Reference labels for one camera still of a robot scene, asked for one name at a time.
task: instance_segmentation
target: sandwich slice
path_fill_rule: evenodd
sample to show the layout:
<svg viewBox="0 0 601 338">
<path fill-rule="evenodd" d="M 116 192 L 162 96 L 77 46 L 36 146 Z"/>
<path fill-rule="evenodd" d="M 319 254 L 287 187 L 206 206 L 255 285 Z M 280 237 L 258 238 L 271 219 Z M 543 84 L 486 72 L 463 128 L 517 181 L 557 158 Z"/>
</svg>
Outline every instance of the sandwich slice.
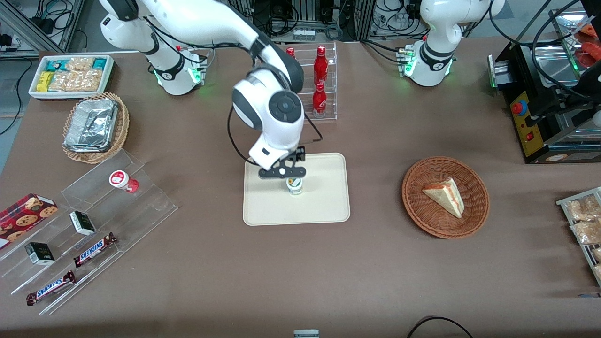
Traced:
<svg viewBox="0 0 601 338">
<path fill-rule="evenodd" d="M 455 180 L 449 177 L 444 182 L 428 184 L 424 187 L 423 192 L 453 216 L 461 218 L 465 206 Z"/>
</svg>

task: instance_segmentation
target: red emergency button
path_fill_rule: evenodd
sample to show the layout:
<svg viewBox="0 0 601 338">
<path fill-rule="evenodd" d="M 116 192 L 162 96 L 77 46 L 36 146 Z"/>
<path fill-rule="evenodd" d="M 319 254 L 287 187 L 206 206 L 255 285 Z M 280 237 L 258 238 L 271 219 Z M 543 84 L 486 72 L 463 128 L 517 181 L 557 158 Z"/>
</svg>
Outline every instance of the red emergency button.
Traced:
<svg viewBox="0 0 601 338">
<path fill-rule="evenodd" d="M 511 106 L 511 112 L 516 115 L 519 115 L 523 109 L 524 105 L 520 102 L 514 103 L 513 106 Z"/>
</svg>

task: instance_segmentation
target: table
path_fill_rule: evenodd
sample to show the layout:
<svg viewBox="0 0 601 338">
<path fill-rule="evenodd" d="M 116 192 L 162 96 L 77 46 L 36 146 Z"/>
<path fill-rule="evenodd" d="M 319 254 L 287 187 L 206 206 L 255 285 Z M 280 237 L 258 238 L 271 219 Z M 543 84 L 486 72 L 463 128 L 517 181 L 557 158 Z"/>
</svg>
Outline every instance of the table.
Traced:
<svg viewBox="0 0 601 338">
<path fill-rule="evenodd" d="M 249 58 L 220 49 L 207 85 L 174 97 L 143 55 L 115 54 L 111 91 L 131 115 L 125 148 L 180 209 L 52 316 L 0 286 L 1 336 L 275 338 L 318 328 L 324 338 L 402 337 L 442 315 L 475 337 L 598 337 L 599 300 L 576 297 L 598 288 L 554 201 L 599 186 L 601 171 L 523 164 L 502 96 L 488 86 L 486 56 L 505 44 L 465 39 L 447 79 L 421 88 L 363 45 L 339 43 L 339 119 L 320 123 L 325 139 L 307 151 L 346 157 L 351 217 L 268 227 L 242 221 L 244 165 L 225 130 Z M 0 205 L 56 195 L 91 168 L 61 149 L 72 106 L 31 101 Z M 243 149 L 258 135 L 237 118 L 232 133 Z M 307 125 L 303 139 L 313 137 Z M 487 185 L 490 216 L 470 238 L 433 238 L 402 206 L 404 173 L 434 155 L 467 163 Z"/>
</svg>

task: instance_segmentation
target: coca-cola bottle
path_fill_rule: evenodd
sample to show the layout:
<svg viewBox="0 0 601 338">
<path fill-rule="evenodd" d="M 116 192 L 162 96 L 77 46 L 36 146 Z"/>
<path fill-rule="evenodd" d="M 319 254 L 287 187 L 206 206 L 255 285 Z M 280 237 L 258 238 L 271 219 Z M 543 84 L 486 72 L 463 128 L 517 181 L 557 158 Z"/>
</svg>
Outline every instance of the coca-cola bottle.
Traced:
<svg viewBox="0 0 601 338">
<path fill-rule="evenodd" d="M 286 48 L 286 52 L 288 53 L 289 56 L 293 57 L 296 60 L 296 56 L 294 55 L 294 48 L 288 47 L 288 48 Z"/>
<path fill-rule="evenodd" d="M 328 96 L 323 91 L 323 82 L 319 82 L 315 86 L 315 93 L 313 93 L 313 116 L 315 118 L 322 118 L 326 115 L 326 100 Z"/>
<path fill-rule="evenodd" d="M 328 59 L 326 59 L 326 48 L 324 46 L 317 47 L 317 58 L 313 64 L 313 82 L 317 86 L 319 82 L 326 83 L 328 79 Z"/>
</svg>

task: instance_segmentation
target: wicker basket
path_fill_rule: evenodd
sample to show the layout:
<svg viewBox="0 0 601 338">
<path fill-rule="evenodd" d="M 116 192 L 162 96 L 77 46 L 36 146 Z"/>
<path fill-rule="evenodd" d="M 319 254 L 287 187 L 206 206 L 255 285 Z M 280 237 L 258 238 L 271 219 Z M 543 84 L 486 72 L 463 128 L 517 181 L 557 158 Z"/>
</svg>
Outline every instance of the wicker basket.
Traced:
<svg viewBox="0 0 601 338">
<path fill-rule="evenodd" d="M 112 93 L 97 94 L 94 96 L 86 97 L 83 100 L 86 101 L 100 99 L 112 99 L 119 104 L 119 111 L 117 112 L 117 122 L 115 124 L 115 132 L 113 134 L 111 148 L 109 148 L 109 150 L 104 153 L 76 153 L 67 150 L 65 147 L 63 147 L 63 150 L 70 159 L 79 162 L 84 162 L 87 164 L 98 164 L 104 161 L 105 159 L 112 157 L 121 148 L 123 148 L 123 144 L 125 143 L 125 139 L 127 138 L 127 128 L 129 128 L 129 112 L 127 112 L 127 107 L 123 104 L 123 101 L 117 95 Z M 67 136 L 67 131 L 71 126 L 71 119 L 73 118 L 74 112 L 75 107 L 71 109 L 71 113 L 69 114 L 69 117 L 67 117 L 67 123 L 65 123 L 65 126 L 63 128 L 63 137 Z"/>
<path fill-rule="evenodd" d="M 463 199 L 465 210 L 456 218 L 422 192 L 431 183 L 452 177 Z M 464 238 L 478 231 L 490 210 L 489 195 L 484 182 L 466 164 L 448 157 L 431 157 L 413 164 L 401 187 L 403 203 L 409 216 L 431 235 Z"/>
</svg>

